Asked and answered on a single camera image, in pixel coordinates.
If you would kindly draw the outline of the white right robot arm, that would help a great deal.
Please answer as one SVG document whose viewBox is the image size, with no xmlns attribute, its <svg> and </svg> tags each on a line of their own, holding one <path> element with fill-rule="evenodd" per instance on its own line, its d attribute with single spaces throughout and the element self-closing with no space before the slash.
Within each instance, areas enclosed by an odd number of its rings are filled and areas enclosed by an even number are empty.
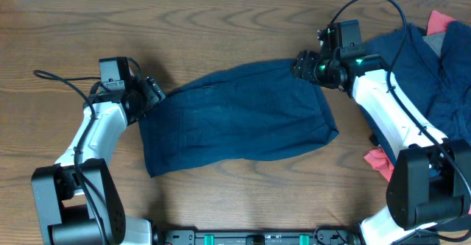
<svg viewBox="0 0 471 245">
<path fill-rule="evenodd" d="M 470 145 L 435 128 L 400 89 L 387 62 L 363 52 L 342 56 L 302 51 L 298 79 L 348 94 L 380 130 L 394 155 L 386 206 L 360 223 L 363 244 L 401 244 L 445 237 L 432 231 L 470 212 Z"/>
</svg>

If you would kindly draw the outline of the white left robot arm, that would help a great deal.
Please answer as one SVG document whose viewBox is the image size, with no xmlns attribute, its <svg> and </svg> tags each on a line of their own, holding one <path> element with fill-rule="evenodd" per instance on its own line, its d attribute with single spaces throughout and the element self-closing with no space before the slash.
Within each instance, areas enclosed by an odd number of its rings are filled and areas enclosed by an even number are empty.
<svg viewBox="0 0 471 245">
<path fill-rule="evenodd" d="M 32 192 L 44 244 L 153 244 L 152 224 L 127 216 L 109 171 L 118 139 L 165 98 L 152 77 L 98 84 L 54 165 L 37 168 Z"/>
</svg>

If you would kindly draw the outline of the navy blue shorts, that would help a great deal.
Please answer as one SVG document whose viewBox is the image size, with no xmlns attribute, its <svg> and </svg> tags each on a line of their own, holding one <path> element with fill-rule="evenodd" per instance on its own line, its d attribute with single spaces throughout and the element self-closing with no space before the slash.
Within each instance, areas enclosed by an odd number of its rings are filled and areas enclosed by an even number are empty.
<svg viewBox="0 0 471 245">
<path fill-rule="evenodd" d="M 139 121 L 150 177 L 221 160 L 274 161 L 328 145 L 339 133 L 320 87 L 291 59 L 248 63 L 173 90 Z"/>
</svg>

